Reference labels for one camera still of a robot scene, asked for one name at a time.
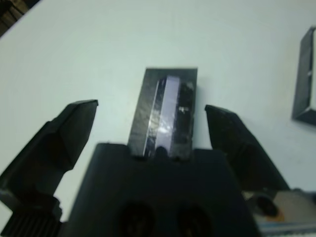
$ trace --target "white table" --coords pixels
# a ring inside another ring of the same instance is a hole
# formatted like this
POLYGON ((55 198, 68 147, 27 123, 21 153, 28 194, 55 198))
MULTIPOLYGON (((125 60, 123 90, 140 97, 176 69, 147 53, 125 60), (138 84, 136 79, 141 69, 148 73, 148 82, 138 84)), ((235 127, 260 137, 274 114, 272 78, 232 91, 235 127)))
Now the white table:
MULTIPOLYGON (((55 196, 68 218, 98 142, 126 143, 146 67, 198 67, 204 106, 236 112, 293 188, 316 190, 316 128, 290 120, 307 0, 42 0, 0 39, 0 172, 68 103, 98 99, 90 139, 55 196)), ((0 206, 0 230, 10 211, 0 206)))

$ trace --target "screw hole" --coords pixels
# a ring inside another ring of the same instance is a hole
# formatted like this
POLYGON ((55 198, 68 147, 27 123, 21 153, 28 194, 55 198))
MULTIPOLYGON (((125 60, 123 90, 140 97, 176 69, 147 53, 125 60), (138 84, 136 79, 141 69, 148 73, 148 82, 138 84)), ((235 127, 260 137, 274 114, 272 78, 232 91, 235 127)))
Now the screw hole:
POLYGON ((276 217, 278 215, 277 206, 268 197, 257 197, 257 206, 266 216, 276 217))
POLYGON ((150 207, 138 202, 128 204, 119 219, 124 237, 148 237, 154 224, 155 218, 150 207))
POLYGON ((179 211, 178 226, 183 237, 213 236, 208 216, 196 206, 179 211))

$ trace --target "small black object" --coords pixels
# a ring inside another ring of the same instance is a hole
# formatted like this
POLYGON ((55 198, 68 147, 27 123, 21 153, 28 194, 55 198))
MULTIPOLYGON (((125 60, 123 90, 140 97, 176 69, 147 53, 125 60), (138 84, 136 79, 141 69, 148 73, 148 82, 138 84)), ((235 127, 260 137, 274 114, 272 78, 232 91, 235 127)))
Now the small black object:
POLYGON ((270 217, 276 217, 278 215, 278 208, 269 197, 258 196, 256 202, 264 215, 270 217))
POLYGON ((267 153, 235 113, 211 105, 205 110, 212 147, 226 154, 242 190, 289 190, 267 153))
POLYGON ((147 68, 128 146, 133 156, 153 158, 159 146, 170 158, 192 152, 197 68, 147 68))
POLYGON ((300 58, 297 73, 292 118, 316 125, 316 111, 310 107, 312 94, 314 30, 311 27, 301 40, 300 58))

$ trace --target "black object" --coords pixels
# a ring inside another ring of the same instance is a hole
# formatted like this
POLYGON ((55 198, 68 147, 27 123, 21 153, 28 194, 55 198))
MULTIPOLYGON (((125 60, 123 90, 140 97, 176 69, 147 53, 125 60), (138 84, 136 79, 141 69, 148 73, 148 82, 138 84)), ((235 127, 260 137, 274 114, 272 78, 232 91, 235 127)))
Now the black object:
POLYGON ((0 176, 0 200, 13 211, 2 236, 19 236, 14 232, 17 226, 18 232, 38 228, 37 234, 45 236, 47 228, 59 225, 62 212, 53 194, 88 141, 97 105, 97 100, 69 104, 37 132, 0 176), (39 224, 43 218, 51 223, 47 228, 39 224), (31 228, 31 220, 39 226, 31 228))
MULTIPOLYGON (((17 8, 10 0, 0 0, 0 18, 6 13, 9 12, 10 15, 13 17, 15 21, 18 19, 14 16, 10 8, 13 7, 15 10, 17 10, 21 15, 24 15, 24 13, 17 8)), ((3 24, 9 28, 9 26, 1 19, 3 24)))
POLYGON ((205 107, 212 147, 226 154, 242 190, 289 190, 257 139, 226 109, 205 107))
POLYGON ((164 154, 139 161, 98 144, 60 237, 260 236, 222 152, 194 150, 184 163, 164 154))
POLYGON ((197 74, 196 68, 146 69, 128 140, 133 156, 153 158, 162 146, 171 158, 189 160, 197 74))
MULTIPOLYGON (((68 105, 0 176, 0 200, 13 211, 2 236, 261 235, 239 187, 275 193, 288 186, 238 116, 213 106, 205 108, 210 137, 225 154, 194 150, 187 160, 170 159, 160 147, 153 159, 139 159, 126 145, 99 144, 69 221, 61 223, 53 194, 88 140, 97 105, 68 105)), ((278 212, 256 200, 261 212, 278 212)))
POLYGON ((301 40, 300 59, 297 73, 292 118, 316 125, 316 111, 310 108, 313 79, 313 33, 311 27, 301 40))

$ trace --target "black box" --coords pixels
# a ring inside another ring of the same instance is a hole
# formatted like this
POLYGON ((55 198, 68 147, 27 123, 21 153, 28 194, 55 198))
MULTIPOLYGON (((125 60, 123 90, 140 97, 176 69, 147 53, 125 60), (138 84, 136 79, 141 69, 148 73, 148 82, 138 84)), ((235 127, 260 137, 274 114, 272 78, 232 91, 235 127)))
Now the black box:
POLYGON ((298 121, 316 125, 316 111, 313 103, 313 50, 314 27, 311 27, 301 40, 300 59, 296 81, 296 90, 292 118, 298 121))
POLYGON ((169 157, 186 160, 192 152, 198 70, 146 69, 128 146, 150 158, 164 147, 169 157))

